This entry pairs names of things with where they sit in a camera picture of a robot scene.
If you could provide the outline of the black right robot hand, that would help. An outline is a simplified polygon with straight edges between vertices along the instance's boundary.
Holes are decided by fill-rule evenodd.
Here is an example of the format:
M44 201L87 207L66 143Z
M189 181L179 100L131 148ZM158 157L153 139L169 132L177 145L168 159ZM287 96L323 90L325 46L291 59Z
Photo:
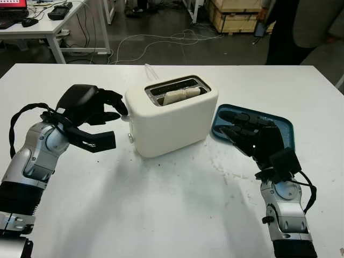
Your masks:
M259 169L270 168L270 156L284 149L280 129L273 121L249 113L219 112L219 118L230 125L217 129L246 156L252 157Z

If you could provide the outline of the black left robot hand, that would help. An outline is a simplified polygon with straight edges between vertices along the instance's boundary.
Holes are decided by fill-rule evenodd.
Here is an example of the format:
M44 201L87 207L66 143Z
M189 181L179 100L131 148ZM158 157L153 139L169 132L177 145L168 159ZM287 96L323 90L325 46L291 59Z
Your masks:
M123 96L89 84L74 84L61 97L56 112L74 127L103 125L128 115Z

